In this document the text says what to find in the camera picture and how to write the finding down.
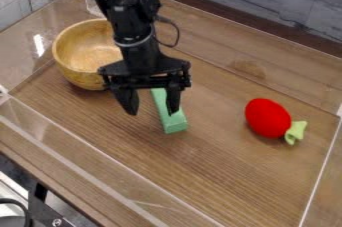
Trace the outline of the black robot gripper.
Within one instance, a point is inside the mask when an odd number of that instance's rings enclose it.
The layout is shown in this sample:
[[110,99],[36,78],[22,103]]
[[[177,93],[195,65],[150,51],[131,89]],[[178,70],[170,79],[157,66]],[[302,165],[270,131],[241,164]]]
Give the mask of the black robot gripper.
[[124,111],[136,115],[139,110],[138,89],[166,88],[167,109],[173,115],[179,111],[181,93],[191,86],[189,61],[167,56],[154,35],[140,40],[115,38],[123,59],[110,62],[98,69],[104,88]]

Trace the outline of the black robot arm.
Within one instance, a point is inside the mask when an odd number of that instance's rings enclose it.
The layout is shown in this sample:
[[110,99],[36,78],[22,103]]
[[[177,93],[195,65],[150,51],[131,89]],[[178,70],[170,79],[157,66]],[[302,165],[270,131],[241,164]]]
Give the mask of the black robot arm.
[[114,42],[123,59],[102,66],[98,74],[123,109],[138,113],[140,89],[166,91],[166,109],[175,114],[181,109],[181,94],[191,86],[191,63],[167,56],[157,37],[155,23],[161,0],[95,0],[114,30]]

